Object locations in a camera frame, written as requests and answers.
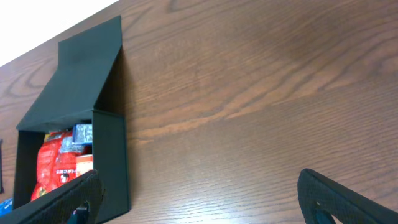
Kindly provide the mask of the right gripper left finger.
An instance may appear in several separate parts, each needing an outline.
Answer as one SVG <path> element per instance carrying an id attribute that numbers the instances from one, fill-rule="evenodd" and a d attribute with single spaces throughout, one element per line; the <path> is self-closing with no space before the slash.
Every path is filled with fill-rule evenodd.
<path id="1" fill-rule="evenodd" d="M 1 223 L 95 223 L 103 201 L 103 187 L 97 170 L 1 217 Z"/>

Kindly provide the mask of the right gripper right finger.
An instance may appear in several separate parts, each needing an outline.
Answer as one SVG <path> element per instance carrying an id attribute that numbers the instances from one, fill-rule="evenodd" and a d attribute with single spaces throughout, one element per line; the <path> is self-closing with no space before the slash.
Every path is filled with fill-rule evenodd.
<path id="1" fill-rule="evenodd" d="M 298 182 L 298 201 L 306 224 L 397 223 L 397 212 L 352 191 L 312 170 L 303 169 Z"/>

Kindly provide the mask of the small blue grey box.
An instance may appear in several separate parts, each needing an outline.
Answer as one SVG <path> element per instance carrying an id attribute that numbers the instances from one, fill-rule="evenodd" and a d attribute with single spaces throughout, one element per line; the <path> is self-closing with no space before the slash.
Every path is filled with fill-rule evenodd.
<path id="1" fill-rule="evenodd" d="M 92 124 L 76 124 L 73 127 L 72 142 L 76 145 L 92 145 L 93 129 Z"/>

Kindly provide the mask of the red snack bag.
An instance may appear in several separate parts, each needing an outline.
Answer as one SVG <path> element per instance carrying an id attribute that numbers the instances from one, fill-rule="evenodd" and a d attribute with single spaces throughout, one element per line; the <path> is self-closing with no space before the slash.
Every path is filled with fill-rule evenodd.
<path id="1" fill-rule="evenodd" d="M 72 140 L 72 131 L 45 136 L 37 156 L 37 183 L 32 201 L 76 178 L 76 158 L 83 155 L 85 148 Z"/>

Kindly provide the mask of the red chips can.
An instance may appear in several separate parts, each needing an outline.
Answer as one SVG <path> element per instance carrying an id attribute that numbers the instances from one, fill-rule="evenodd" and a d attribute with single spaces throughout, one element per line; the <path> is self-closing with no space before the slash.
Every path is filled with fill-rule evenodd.
<path id="1" fill-rule="evenodd" d="M 92 169 L 93 169 L 92 154 L 86 154 L 76 157 L 76 166 L 75 166 L 76 177 L 79 177 L 85 174 L 86 172 L 91 171 Z"/>

